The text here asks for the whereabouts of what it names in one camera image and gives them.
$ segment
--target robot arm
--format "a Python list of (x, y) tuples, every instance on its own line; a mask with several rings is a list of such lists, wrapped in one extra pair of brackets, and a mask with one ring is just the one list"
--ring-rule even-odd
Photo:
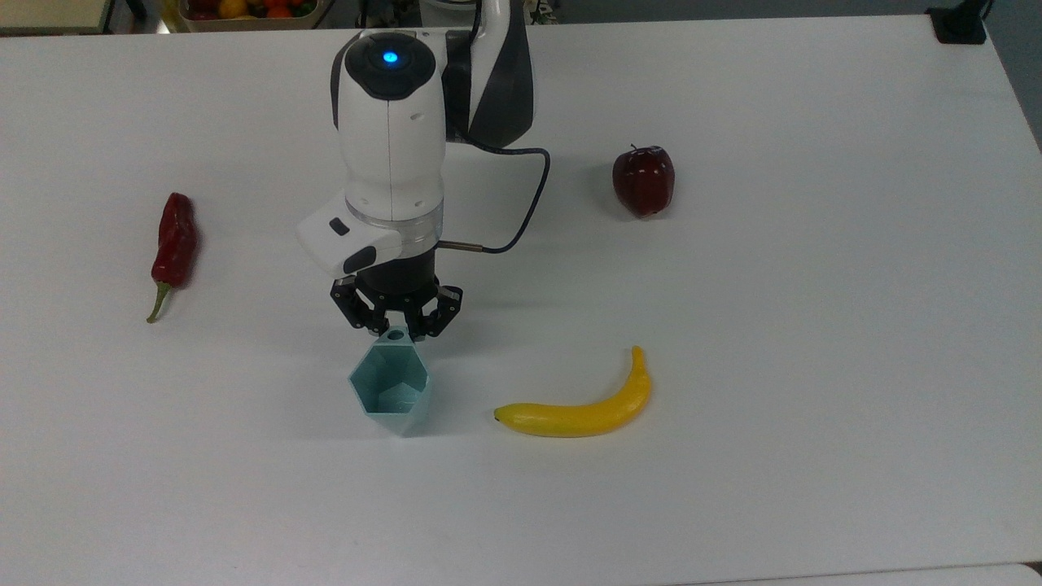
[[(472, 31), (365, 30), (333, 60), (344, 190), (301, 222), (297, 237), (338, 279), (333, 298), (355, 327), (382, 334), (387, 310), (405, 313), (414, 337), (444, 327), (423, 326), (430, 320), (418, 313), (422, 303), (399, 306), (415, 304), (421, 290), (428, 301), (445, 299), (446, 311), (457, 311), (462, 300), (462, 291), (441, 287), (433, 276), (445, 142), (502, 147), (531, 125), (523, 0), (480, 1), (480, 26)], [(369, 313), (353, 299), (345, 309), (344, 295), (358, 291), (372, 306)]]

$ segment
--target hexagonal vase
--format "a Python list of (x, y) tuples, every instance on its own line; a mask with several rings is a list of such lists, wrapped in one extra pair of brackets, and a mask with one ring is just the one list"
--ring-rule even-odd
[(366, 415), (398, 435), (427, 416), (430, 373), (404, 327), (380, 336), (350, 381)]

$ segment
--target fruit basket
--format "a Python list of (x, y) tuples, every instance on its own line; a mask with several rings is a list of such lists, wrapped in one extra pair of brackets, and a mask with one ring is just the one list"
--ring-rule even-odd
[[(332, 1), (180, 0), (177, 11), (192, 32), (298, 30), (316, 28)], [(267, 18), (272, 11), (286, 14), (276, 10), (275, 6), (284, 7), (291, 16)]]

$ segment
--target yellow banana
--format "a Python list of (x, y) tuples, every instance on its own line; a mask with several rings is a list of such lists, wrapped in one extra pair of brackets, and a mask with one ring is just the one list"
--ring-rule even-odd
[(579, 438), (606, 434), (637, 417), (651, 394), (651, 377), (644, 365), (644, 350), (634, 346), (629, 377), (618, 393), (591, 405), (539, 405), (515, 402), (493, 412), (507, 428), (554, 438)]

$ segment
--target red chili pepper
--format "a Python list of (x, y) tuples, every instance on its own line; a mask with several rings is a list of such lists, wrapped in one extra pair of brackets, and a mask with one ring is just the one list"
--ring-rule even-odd
[(152, 280), (158, 292), (152, 315), (146, 320), (149, 323), (155, 322), (167, 294), (188, 280), (198, 243), (192, 200), (179, 193), (170, 194), (167, 206), (163, 209), (163, 219), (159, 220), (159, 252), (152, 263)]

